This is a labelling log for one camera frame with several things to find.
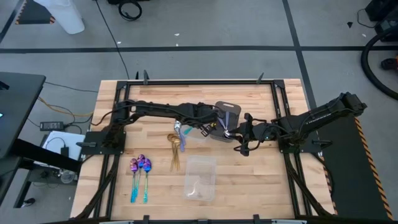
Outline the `small black hazard-edged mat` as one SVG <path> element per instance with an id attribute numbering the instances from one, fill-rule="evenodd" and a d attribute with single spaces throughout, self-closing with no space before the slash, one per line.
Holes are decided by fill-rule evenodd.
<path id="1" fill-rule="evenodd" d="M 19 14 L 16 17 L 15 24 L 53 24 L 54 22 L 55 18 L 45 7 L 36 3 L 34 0 L 24 0 Z"/>

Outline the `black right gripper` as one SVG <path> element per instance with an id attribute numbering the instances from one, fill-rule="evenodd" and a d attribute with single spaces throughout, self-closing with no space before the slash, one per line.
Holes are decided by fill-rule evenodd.
<path id="1" fill-rule="evenodd" d="M 260 143 L 275 140 L 275 125 L 267 123 L 266 120 L 254 119 L 249 113 L 244 114 L 245 122 L 241 123 L 239 129 L 230 131 L 231 139 L 240 139 L 239 152 L 243 156 L 256 150 Z"/>

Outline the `wooden sticks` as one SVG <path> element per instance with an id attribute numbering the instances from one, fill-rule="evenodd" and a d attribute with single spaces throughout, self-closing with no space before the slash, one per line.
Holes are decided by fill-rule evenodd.
<path id="1" fill-rule="evenodd" d="M 178 152 L 180 150 L 180 141 L 175 141 L 175 149 L 174 149 L 174 165 L 176 170 L 180 170 L 180 159 L 179 159 L 179 155 Z"/>

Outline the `red and black tool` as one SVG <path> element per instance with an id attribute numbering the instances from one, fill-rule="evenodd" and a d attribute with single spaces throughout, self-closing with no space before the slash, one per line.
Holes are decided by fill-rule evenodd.
<path id="1" fill-rule="evenodd" d="M 381 62 L 383 70 L 398 70 L 398 58 L 387 58 Z"/>

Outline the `black power adapter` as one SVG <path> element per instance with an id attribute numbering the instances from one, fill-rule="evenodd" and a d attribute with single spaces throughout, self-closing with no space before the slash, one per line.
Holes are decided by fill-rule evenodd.
<path id="1" fill-rule="evenodd" d="M 40 122 L 39 128 L 41 131 L 63 131 L 65 126 L 62 121 L 46 121 Z"/>

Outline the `white paper sheet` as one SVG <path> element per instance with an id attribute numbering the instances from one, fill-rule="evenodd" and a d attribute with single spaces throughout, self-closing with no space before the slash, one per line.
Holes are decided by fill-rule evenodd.
<path id="1" fill-rule="evenodd" d="M 47 136 L 42 147 L 58 154 L 61 154 L 60 149 L 62 147 L 69 147 L 69 158 L 78 161 L 81 155 L 81 147 L 77 143 L 82 142 L 84 138 L 85 136 L 82 134 L 52 131 Z"/>

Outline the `white cylindrical object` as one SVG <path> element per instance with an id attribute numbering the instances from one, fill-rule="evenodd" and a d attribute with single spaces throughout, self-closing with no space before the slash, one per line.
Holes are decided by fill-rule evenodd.
<path id="1" fill-rule="evenodd" d="M 73 0 L 34 0 L 45 7 L 67 34 L 85 30 L 83 19 Z"/>

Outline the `black desk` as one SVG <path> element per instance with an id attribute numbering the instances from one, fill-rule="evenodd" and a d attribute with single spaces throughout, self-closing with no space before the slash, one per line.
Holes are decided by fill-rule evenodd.
<path id="1" fill-rule="evenodd" d="M 24 159 L 79 172 L 81 162 L 19 139 L 46 77 L 0 72 L 0 205 Z"/>

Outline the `grey translucent plastic bin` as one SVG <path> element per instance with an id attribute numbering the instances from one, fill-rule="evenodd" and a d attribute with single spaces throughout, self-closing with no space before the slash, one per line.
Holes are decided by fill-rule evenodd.
<path id="1" fill-rule="evenodd" d="M 217 141 L 223 142 L 232 142 L 234 139 L 226 138 L 224 136 L 224 122 L 225 122 L 225 113 L 229 111 L 229 124 L 228 130 L 234 130 L 238 127 L 239 116 L 241 112 L 241 107 L 236 104 L 227 103 L 225 101 L 217 101 L 215 106 L 219 109 L 219 115 L 217 120 L 217 129 L 210 133 L 210 138 L 215 139 Z"/>

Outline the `clear plastic bin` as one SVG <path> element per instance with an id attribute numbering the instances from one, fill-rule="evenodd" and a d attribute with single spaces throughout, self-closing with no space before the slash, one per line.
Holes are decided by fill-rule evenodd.
<path id="1" fill-rule="evenodd" d="M 210 202 L 215 197 L 216 159 L 211 156 L 189 156 L 185 171 L 184 197 Z"/>
<path id="2" fill-rule="evenodd" d="M 191 126 L 188 126 L 188 125 L 181 126 L 182 133 L 189 127 L 191 127 Z M 207 137 L 204 137 L 201 134 L 201 130 L 200 129 L 193 128 L 193 127 L 192 127 L 192 130 L 189 132 L 189 134 L 188 135 L 184 135 L 184 137 L 185 137 L 185 139 L 187 141 L 189 140 L 189 141 L 197 141 L 197 142 L 204 142 L 204 141 L 206 141 L 208 139 Z"/>

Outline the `black metal table frame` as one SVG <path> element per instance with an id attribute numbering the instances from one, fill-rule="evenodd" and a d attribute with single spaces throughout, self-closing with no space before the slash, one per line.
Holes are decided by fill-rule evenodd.
<path id="1" fill-rule="evenodd" d="M 289 107 L 292 114 L 308 110 L 301 81 L 286 79 L 285 91 L 246 80 L 169 80 L 134 85 L 133 100 L 177 105 L 191 102 L 215 104 L 225 101 L 237 104 L 243 113 L 257 119 L 272 120 Z M 126 149 L 121 156 L 114 189 L 111 218 L 140 220 L 168 219 L 248 219 L 292 218 L 294 210 L 287 180 L 285 161 L 276 142 L 265 142 L 244 157 L 234 150 L 234 143 L 208 138 L 204 142 L 187 141 L 179 155 L 180 170 L 170 171 L 171 144 L 167 136 L 173 131 L 173 120 L 143 117 L 126 127 Z M 215 197 L 212 201 L 184 197 L 185 169 L 189 156 L 211 156 L 216 159 Z M 137 159 L 136 199 L 131 203 L 133 172 L 131 159 Z M 152 169 L 148 175 L 148 202 L 143 203 L 146 172 L 144 160 Z"/>

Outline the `black equipment case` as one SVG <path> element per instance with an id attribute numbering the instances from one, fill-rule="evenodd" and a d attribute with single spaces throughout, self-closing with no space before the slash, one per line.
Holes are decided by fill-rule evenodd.
<path id="1" fill-rule="evenodd" d="M 398 0 L 371 0 L 365 11 L 369 20 L 376 22 L 376 34 L 397 26 L 397 29 L 383 37 L 381 42 L 398 42 Z"/>

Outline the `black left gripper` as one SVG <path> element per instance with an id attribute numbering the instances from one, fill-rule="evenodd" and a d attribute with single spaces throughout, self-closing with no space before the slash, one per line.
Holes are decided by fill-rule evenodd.
<path id="1" fill-rule="evenodd" d="M 219 115 L 219 109 L 213 105 L 206 105 L 204 103 L 198 103 L 193 105 L 192 118 L 196 122 L 207 126 L 201 126 L 201 134 L 207 137 L 212 131 L 217 129 L 217 120 Z"/>

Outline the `clear round cup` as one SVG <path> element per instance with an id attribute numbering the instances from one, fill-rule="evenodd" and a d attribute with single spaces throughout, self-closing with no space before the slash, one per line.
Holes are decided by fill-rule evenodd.
<path id="1" fill-rule="evenodd" d="M 75 173 L 70 170 L 64 170 L 60 176 L 63 184 L 70 184 L 75 180 Z"/>

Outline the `large black hazard-striped mat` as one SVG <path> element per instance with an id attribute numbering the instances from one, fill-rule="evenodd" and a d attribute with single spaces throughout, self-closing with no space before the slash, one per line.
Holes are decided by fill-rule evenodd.
<path id="1" fill-rule="evenodd" d="M 392 210 L 358 118 L 340 118 L 319 129 L 318 135 L 332 142 L 323 150 L 323 157 L 333 178 L 332 201 L 337 215 L 392 221 Z"/>

